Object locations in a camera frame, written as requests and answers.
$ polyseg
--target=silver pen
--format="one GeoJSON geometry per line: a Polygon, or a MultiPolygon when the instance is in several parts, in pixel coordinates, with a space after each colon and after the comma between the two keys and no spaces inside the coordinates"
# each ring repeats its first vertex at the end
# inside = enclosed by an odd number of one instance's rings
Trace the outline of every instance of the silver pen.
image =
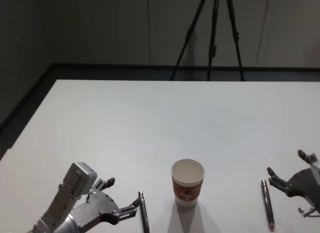
{"type": "Polygon", "coordinates": [[[146,208],[146,201],[145,201],[144,193],[142,192],[142,190],[139,190],[138,196],[140,199],[140,212],[141,212],[143,232],[150,233],[147,208],[146,208]]]}

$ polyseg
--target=white table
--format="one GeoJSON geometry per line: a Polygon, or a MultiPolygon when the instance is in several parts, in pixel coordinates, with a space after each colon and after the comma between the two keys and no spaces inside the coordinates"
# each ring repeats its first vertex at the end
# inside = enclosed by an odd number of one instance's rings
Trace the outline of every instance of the white table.
{"type": "MultiPolygon", "coordinates": [[[[307,168],[298,149],[320,156],[319,99],[320,83],[58,80],[0,161],[0,232],[30,230],[77,161],[116,178],[119,207],[142,189],[152,233],[268,232],[260,181],[269,166],[285,180],[307,168]],[[178,214],[182,158],[205,179],[195,211],[178,214]]],[[[303,198],[269,190],[275,232],[319,231],[303,198]]],[[[141,233],[140,214],[91,232],[141,233]]]]}

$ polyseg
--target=robotic arm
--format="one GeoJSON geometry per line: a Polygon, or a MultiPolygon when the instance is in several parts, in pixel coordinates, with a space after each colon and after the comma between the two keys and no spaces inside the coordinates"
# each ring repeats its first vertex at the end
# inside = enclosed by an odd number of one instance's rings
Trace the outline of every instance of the robotic arm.
{"type": "Polygon", "coordinates": [[[270,168],[267,168],[269,183],[271,186],[284,192],[288,197],[303,197],[311,208],[304,210],[298,208],[303,217],[320,217],[320,215],[310,215],[317,211],[320,214],[320,161],[316,155],[306,155],[301,149],[298,150],[299,157],[310,165],[310,168],[303,169],[294,174],[288,181],[279,178],[270,168]]]}
{"type": "Polygon", "coordinates": [[[59,185],[50,207],[29,233],[85,233],[100,222],[112,225],[135,217],[140,199],[127,207],[119,208],[115,201],[102,191],[112,187],[115,178],[97,179],[97,173],[83,162],[73,163],[59,185]],[[81,195],[85,203],[74,208],[81,195]]]}

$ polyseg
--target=tripod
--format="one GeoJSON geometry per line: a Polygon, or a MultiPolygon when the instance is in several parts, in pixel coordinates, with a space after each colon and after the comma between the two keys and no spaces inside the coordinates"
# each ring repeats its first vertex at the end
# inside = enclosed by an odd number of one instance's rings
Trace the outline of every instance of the tripod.
{"type": "MultiPolygon", "coordinates": [[[[198,18],[199,18],[200,13],[205,5],[205,2],[206,2],[206,0],[201,0],[200,4],[196,10],[196,13],[195,13],[194,18],[192,20],[190,28],[188,29],[188,31],[186,33],[185,41],[184,41],[182,50],[180,52],[179,58],[178,58],[176,65],[174,67],[173,73],[170,77],[170,81],[173,81],[176,76],[180,61],[181,61],[182,56],[184,55],[184,52],[187,48],[188,42],[194,32],[198,18]]],[[[216,51],[217,51],[217,46],[215,45],[215,40],[216,40],[216,31],[217,31],[219,2],[220,2],[220,0],[214,0],[214,3],[213,3],[211,37],[210,37],[210,45],[209,45],[209,61],[208,61],[208,71],[207,71],[207,76],[206,76],[207,81],[210,80],[211,70],[212,70],[212,58],[216,56],[216,51]]],[[[245,78],[244,78],[244,71],[243,71],[241,56],[240,56],[239,33],[236,28],[236,17],[235,17],[234,4],[233,4],[232,0],[226,0],[226,2],[227,2],[228,12],[229,12],[229,18],[231,21],[232,36],[233,36],[233,40],[234,40],[234,44],[235,44],[236,56],[237,56],[238,64],[239,64],[240,78],[241,78],[241,81],[244,82],[245,78]]]]}

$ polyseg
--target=pen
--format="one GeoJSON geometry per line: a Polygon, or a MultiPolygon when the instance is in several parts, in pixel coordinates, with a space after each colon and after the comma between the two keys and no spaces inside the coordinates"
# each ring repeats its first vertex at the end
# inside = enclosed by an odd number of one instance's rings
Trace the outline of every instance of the pen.
{"type": "Polygon", "coordinates": [[[275,228],[274,213],[272,211],[269,190],[265,179],[261,180],[261,190],[268,225],[269,228],[273,230],[275,228]]]}
{"type": "Polygon", "coordinates": [[[147,215],[147,208],[146,208],[146,201],[145,201],[144,193],[142,192],[142,190],[139,190],[138,196],[139,196],[139,199],[140,199],[140,212],[141,212],[143,232],[144,233],[150,233],[148,215],[147,215]]]}

